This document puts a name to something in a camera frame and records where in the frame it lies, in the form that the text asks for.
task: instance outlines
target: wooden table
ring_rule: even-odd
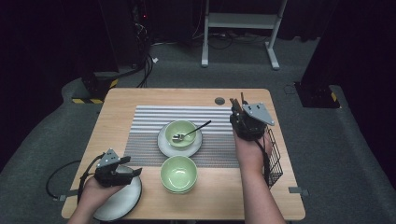
[[[288,151],[277,120],[270,92],[263,89],[121,89],[110,90],[93,129],[87,149],[71,189],[77,189],[79,178],[93,159],[112,147],[121,157],[129,136],[137,105],[195,105],[231,107],[230,98],[240,101],[240,93],[251,104],[264,103],[275,121],[273,130],[280,152],[283,175],[272,186],[277,205],[286,220],[301,220],[305,216],[300,194],[290,193],[297,187]],[[244,205],[239,168],[198,168],[198,181],[186,194],[172,194],[162,185],[161,167],[143,167],[140,176],[143,192],[136,208],[125,219],[172,220],[243,220]],[[62,216],[70,218],[76,209],[77,196],[66,199]]]

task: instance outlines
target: human arm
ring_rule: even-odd
[[[245,141],[233,132],[235,139],[236,157],[241,170],[242,188],[244,196],[245,222],[256,223],[285,223],[279,208],[262,177],[263,155],[254,141]],[[268,133],[259,140],[265,141],[265,151],[271,155],[272,144]]]
[[[89,224],[92,223],[93,215],[108,198],[120,191],[125,186],[105,188],[97,182],[94,177],[87,180],[82,191],[78,206],[70,217],[68,224]]]

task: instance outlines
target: dark background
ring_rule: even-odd
[[[189,43],[199,23],[201,2],[146,1],[152,33]],[[211,4],[222,12],[274,13],[278,7],[278,1],[241,2],[219,0]],[[93,0],[0,3],[1,168],[37,123],[62,103],[62,87],[81,77],[76,71],[79,35],[68,19],[77,15],[65,10],[71,3],[101,6],[100,1]],[[335,0],[289,1],[278,37],[300,36],[303,41],[321,37],[308,65],[313,71],[308,76],[322,86],[342,87],[361,132],[395,187],[396,121],[392,115],[396,114],[396,6],[390,0],[344,0],[337,4]],[[92,11],[101,19],[99,12]],[[127,29],[128,23],[120,23],[120,27]],[[106,42],[110,37],[104,34],[98,38]]]

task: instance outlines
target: gray floor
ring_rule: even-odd
[[[295,223],[396,223],[395,191],[362,137],[342,89],[331,86],[342,108],[318,109],[302,107],[292,87],[301,80],[317,43],[277,40],[279,71],[271,69],[262,42],[209,49],[207,68],[200,66],[201,48],[153,46],[150,55],[158,62],[148,86],[268,89],[297,183],[309,191],[303,197],[306,217]],[[139,72],[120,78],[117,88],[133,88],[142,77]],[[65,85],[64,103],[32,130],[3,170],[0,223],[67,221],[61,216],[64,203],[53,201],[45,185],[58,167],[80,159],[88,144],[102,106],[71,103],[71,97],[83,92],[79,79]],[[77,168],[73,164],[53,177],[51,191],[66,193]]]

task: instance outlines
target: metal stand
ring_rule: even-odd
[[[282,22],[283,12],[288,0],[282,0],[280,9],[276,15],[258,15],[258,14],[234,14],[234,13],[209,13],[209,0],[206,0],[205,8],[205,29],[204,44],[202,49],[202,67],[209,66],[209,49],[208,49],[208,30],[209,27],[228,27],[228,28],[251,28],[251,29],[268,29],[273,30],[270,42],[265,42],[265,49],[271,61],[274,70],[279,70],[274,43],[277,31]]]

